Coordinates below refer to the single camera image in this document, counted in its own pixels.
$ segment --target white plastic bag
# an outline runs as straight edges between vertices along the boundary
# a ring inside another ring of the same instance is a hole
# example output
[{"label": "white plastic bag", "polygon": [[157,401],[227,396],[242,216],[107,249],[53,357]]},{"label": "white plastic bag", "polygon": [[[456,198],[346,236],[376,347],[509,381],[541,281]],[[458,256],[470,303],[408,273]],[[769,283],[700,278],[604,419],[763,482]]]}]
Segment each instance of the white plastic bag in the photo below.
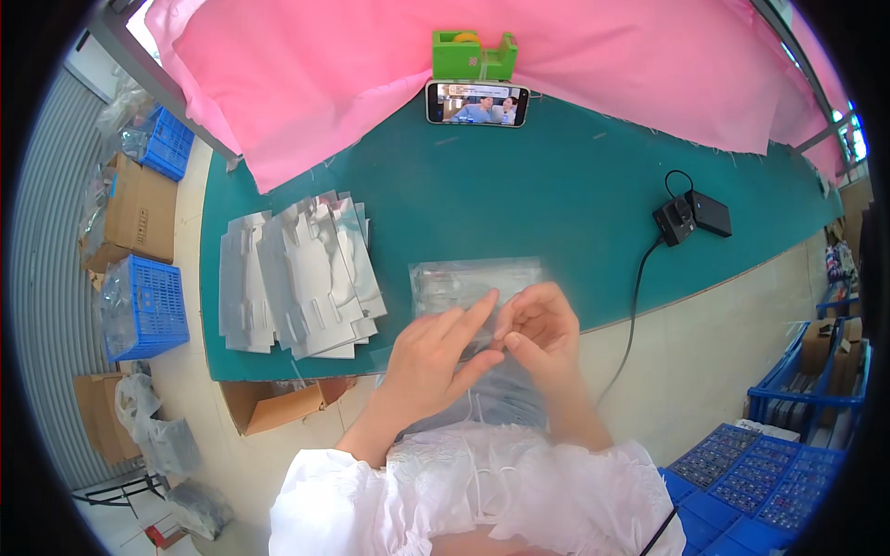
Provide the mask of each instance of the white plastic bag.
[{"label": "white plastic bag", "polygon": [[133,442],[149,442],[151,416],[161,407],[161,400],[151,389],[151,377],[142,373],[125,376],[117,382],[114,398],[117,419]]}]

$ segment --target clear plastic bag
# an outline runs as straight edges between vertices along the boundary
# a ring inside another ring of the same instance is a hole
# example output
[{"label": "clear plastic bag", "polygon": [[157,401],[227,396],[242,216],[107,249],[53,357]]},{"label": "clear plastic bag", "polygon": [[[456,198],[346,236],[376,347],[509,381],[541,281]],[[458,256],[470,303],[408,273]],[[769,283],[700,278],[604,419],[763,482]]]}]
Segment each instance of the clear plastic bag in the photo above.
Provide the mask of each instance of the clear plastic bag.
[{"label": "clear plastic bag", "polygon": [[115,387],[114,410],[130,438],[136,444],[151,440],[151,416],[161,407],[161,400],[151,389],[151,377],[142,373],[120,379]]},{"label": "clear plastic bag", "polygon": [[193,479],[186,479],[171,488],[165,498],[181,527],[211,541],[233,517],[231,506],[222,493]]},{"label": "clear plastic bag", "polygon": [[117,135],[133,118],[145,117],[151,111],[153,99],[119,66],[112,72],[117,77],[114,100],[99,112],[95,126],[102,139]]},{"label": "clear plastic bag", "polygon": [[92,258],[105,238],[105,213],[108,209],[114,176],[114,168],[97,164],[86,181],[83,216],[77,225],[82,261]]},{"label": "clear plastic bag", "polygon": [[129,258],[110,264],[105,270],[98,309],[102,335],[110,355],[116,356],[136,345]]},{"label": "clear plastic bag", "polygon": [[498,305],[464,350],[462,359],[487,349],[494,338],[498,311],[527,286],[544,281],[538,257],[480,259],[476,261],[421,262],[409,268],[415,318],[467,310],[492,287],[500,292]]},{"label": "clear plastic bag", "polygon": [[142,455],[155,471],[187,477],[200,467],[198,444],[185,419],[151,419],[148,433],[151,450],[148,454],[143,451]]}]

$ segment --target white wall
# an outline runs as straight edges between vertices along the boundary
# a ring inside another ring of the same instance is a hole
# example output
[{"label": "white wall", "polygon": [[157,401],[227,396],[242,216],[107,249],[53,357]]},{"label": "white wall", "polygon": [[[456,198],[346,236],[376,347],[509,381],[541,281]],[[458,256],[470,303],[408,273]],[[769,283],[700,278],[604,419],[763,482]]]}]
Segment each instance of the white wall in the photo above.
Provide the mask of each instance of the white wall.
[{"label": "white wall", "polygon": [[113,72],[116,67],[117,63],[93,36],[86,39],[80,52],[72,46],[65,57],[65,68],[106,102],[114,98],[117,77]]}]

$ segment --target black power bank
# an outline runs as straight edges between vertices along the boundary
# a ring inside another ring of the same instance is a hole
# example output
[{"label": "black power bank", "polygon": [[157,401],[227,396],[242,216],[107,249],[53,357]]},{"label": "black power bank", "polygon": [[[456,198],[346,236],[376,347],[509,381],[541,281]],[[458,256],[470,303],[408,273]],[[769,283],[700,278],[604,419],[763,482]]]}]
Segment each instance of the black power bank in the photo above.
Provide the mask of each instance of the black power bank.
[{"label": "black power bank", "polygon": [[692,218],[695,219],[699,228],[717,234],[721,238],[728,238],[732,235],[729,208],[726,205],[707,195],[702,195],[694,189],[686,191],[684,197],[692,208]]}]

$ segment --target blue tray with small parts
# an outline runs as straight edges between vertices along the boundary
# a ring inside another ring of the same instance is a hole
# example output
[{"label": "blue tray with small parts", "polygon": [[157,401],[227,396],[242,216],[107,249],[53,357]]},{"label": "blue tray with small parts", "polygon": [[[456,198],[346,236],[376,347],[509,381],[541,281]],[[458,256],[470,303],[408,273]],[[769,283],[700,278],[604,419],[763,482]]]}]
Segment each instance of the blue tray with small parts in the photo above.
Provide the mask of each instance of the blue tray with small parts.
[{"label": "blue tray with small parts", "polygon": [[757,436],[756,432],[722,424],[668,469],[696,487],[707,489],[729,471]]},{"label": "blue tray with small parts", "polygon": [[720,425],[659,469],[679,508],[687,538],[684,556],[766,556],[787,547],[818,507],[843,459],[837,450]]},{"label": "blue tray with small parts", "polygon": [[819,506],[843,460],[844,453],[837,450],[801,447],[756,520],[798,533]]},{"label": "blue tray with small parts", "polygon": [[842,460],[835,450],[761,436],[708,493],[755,520],[796,533]]},{"label": "blue tray with small parts", "polygon": [[663,467],[659,467],[659,473],[661,473],[661,477],[665,480],[667,493],[670,495],[670,501],[674,503],[674,506],[679,505],[693,492],[701,492],[691,482],[678,477],[673,472],[668,471]]},{"label": "blue tray with small parts", "polygon": [[760,436],[708,492],[725,504],[754,517],[791,467],[801,446]]}]

